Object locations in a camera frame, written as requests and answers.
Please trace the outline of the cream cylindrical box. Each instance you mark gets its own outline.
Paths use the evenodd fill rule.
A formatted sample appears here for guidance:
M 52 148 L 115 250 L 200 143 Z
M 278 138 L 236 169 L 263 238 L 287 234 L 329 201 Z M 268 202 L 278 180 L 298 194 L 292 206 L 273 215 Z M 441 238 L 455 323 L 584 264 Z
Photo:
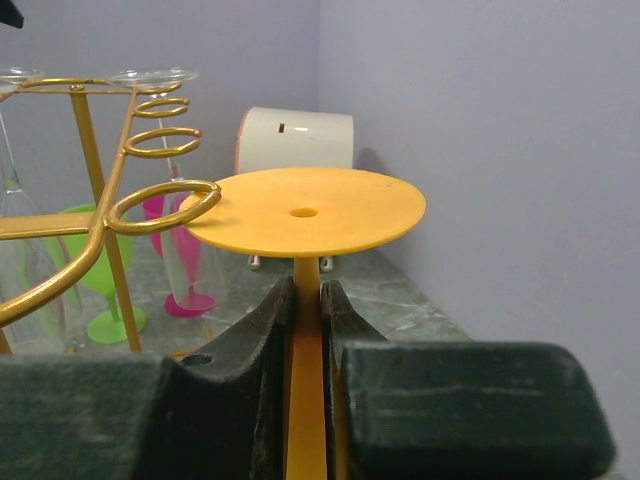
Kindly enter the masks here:
M 346 114 L 253 107 L 243 116 L 234 172 L 354 166 L 354 120 Z

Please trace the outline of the orange plastic goblet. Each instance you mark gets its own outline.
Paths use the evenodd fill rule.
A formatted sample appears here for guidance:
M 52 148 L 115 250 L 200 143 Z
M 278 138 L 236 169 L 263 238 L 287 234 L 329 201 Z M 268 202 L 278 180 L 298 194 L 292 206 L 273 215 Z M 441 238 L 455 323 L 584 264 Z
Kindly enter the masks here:
M 286 476 L 324 479 L 328 467 L 319 259 L 404 236 L 421 221 L 425 197 L 403 180 L 345 168 L 261 170 L 218 184 L 220 202 L 188 223 L 190 233 L 224 250 L 294 261 Z

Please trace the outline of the green plastic goblet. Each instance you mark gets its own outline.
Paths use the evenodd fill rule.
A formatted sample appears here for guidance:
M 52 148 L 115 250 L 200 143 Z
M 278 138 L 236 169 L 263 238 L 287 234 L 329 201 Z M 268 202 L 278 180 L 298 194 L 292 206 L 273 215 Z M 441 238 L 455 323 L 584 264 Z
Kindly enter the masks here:
M 94 204 L 83 204 L 62 210 L 60 213 L 87 213 L 95 211 Z M 60 249 L 56 240 L 62 240 L 66 247 L 67 255 Z M 63 237 L 46 237 L 46 246 L 52 256 L 56 267 L 63 267 L 68 263 L 67 257 L 77 255 L 83 248 L 86 235 L 77 234 Z M 133 255 L 132 241 L 129 237 L 117 235 L 121 260 L 125 273 L 128 271 Z M 80 283 L 89 289 L 105 297 L 109 310 L 104 311 L 94 317 L 87 327 L 87 333 L 91 340 L 99 344 L 114 344 L 127 340 L 127 333 L 122 320 L 122 312 L 116 301 L 116 286 L 112 276 L 112 271 L 106 252 L 106 247 L 102 250 L 98 260 L 91 269 L 84 275 Z M 146 325 L 147 315 L 139 307 L 133 307 L 137 332 L 140 332 Z

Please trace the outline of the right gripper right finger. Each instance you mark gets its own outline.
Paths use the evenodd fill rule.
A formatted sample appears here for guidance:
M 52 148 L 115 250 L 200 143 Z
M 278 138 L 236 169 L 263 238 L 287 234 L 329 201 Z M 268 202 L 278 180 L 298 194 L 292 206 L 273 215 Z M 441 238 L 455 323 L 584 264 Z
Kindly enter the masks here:
M 589 377 L 540 342 L 386 339 L 321 289 L 331 479 L 595 479 L 616 446 Z

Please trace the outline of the pink plastic goblet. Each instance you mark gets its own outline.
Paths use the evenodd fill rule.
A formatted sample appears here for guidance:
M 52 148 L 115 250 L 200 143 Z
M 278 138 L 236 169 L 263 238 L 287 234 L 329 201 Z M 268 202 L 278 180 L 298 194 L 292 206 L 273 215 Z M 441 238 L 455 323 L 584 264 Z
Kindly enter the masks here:
M 215 306 L 215 299 L 198 290 L 202 244 L 184 226 L 154 233 L 150 241 L 163 258 L 171 293 L 164 301 L 165 311 L 174 317 L 200 316 Z

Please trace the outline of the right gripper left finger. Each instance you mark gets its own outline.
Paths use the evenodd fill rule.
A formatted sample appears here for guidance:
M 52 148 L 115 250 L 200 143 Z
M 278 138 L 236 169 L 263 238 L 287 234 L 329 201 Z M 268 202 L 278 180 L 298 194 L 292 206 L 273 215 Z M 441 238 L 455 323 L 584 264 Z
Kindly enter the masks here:
M 280 279 L 182 360 L 5 355 L 5 479 L 280 479 L 295 313 Z

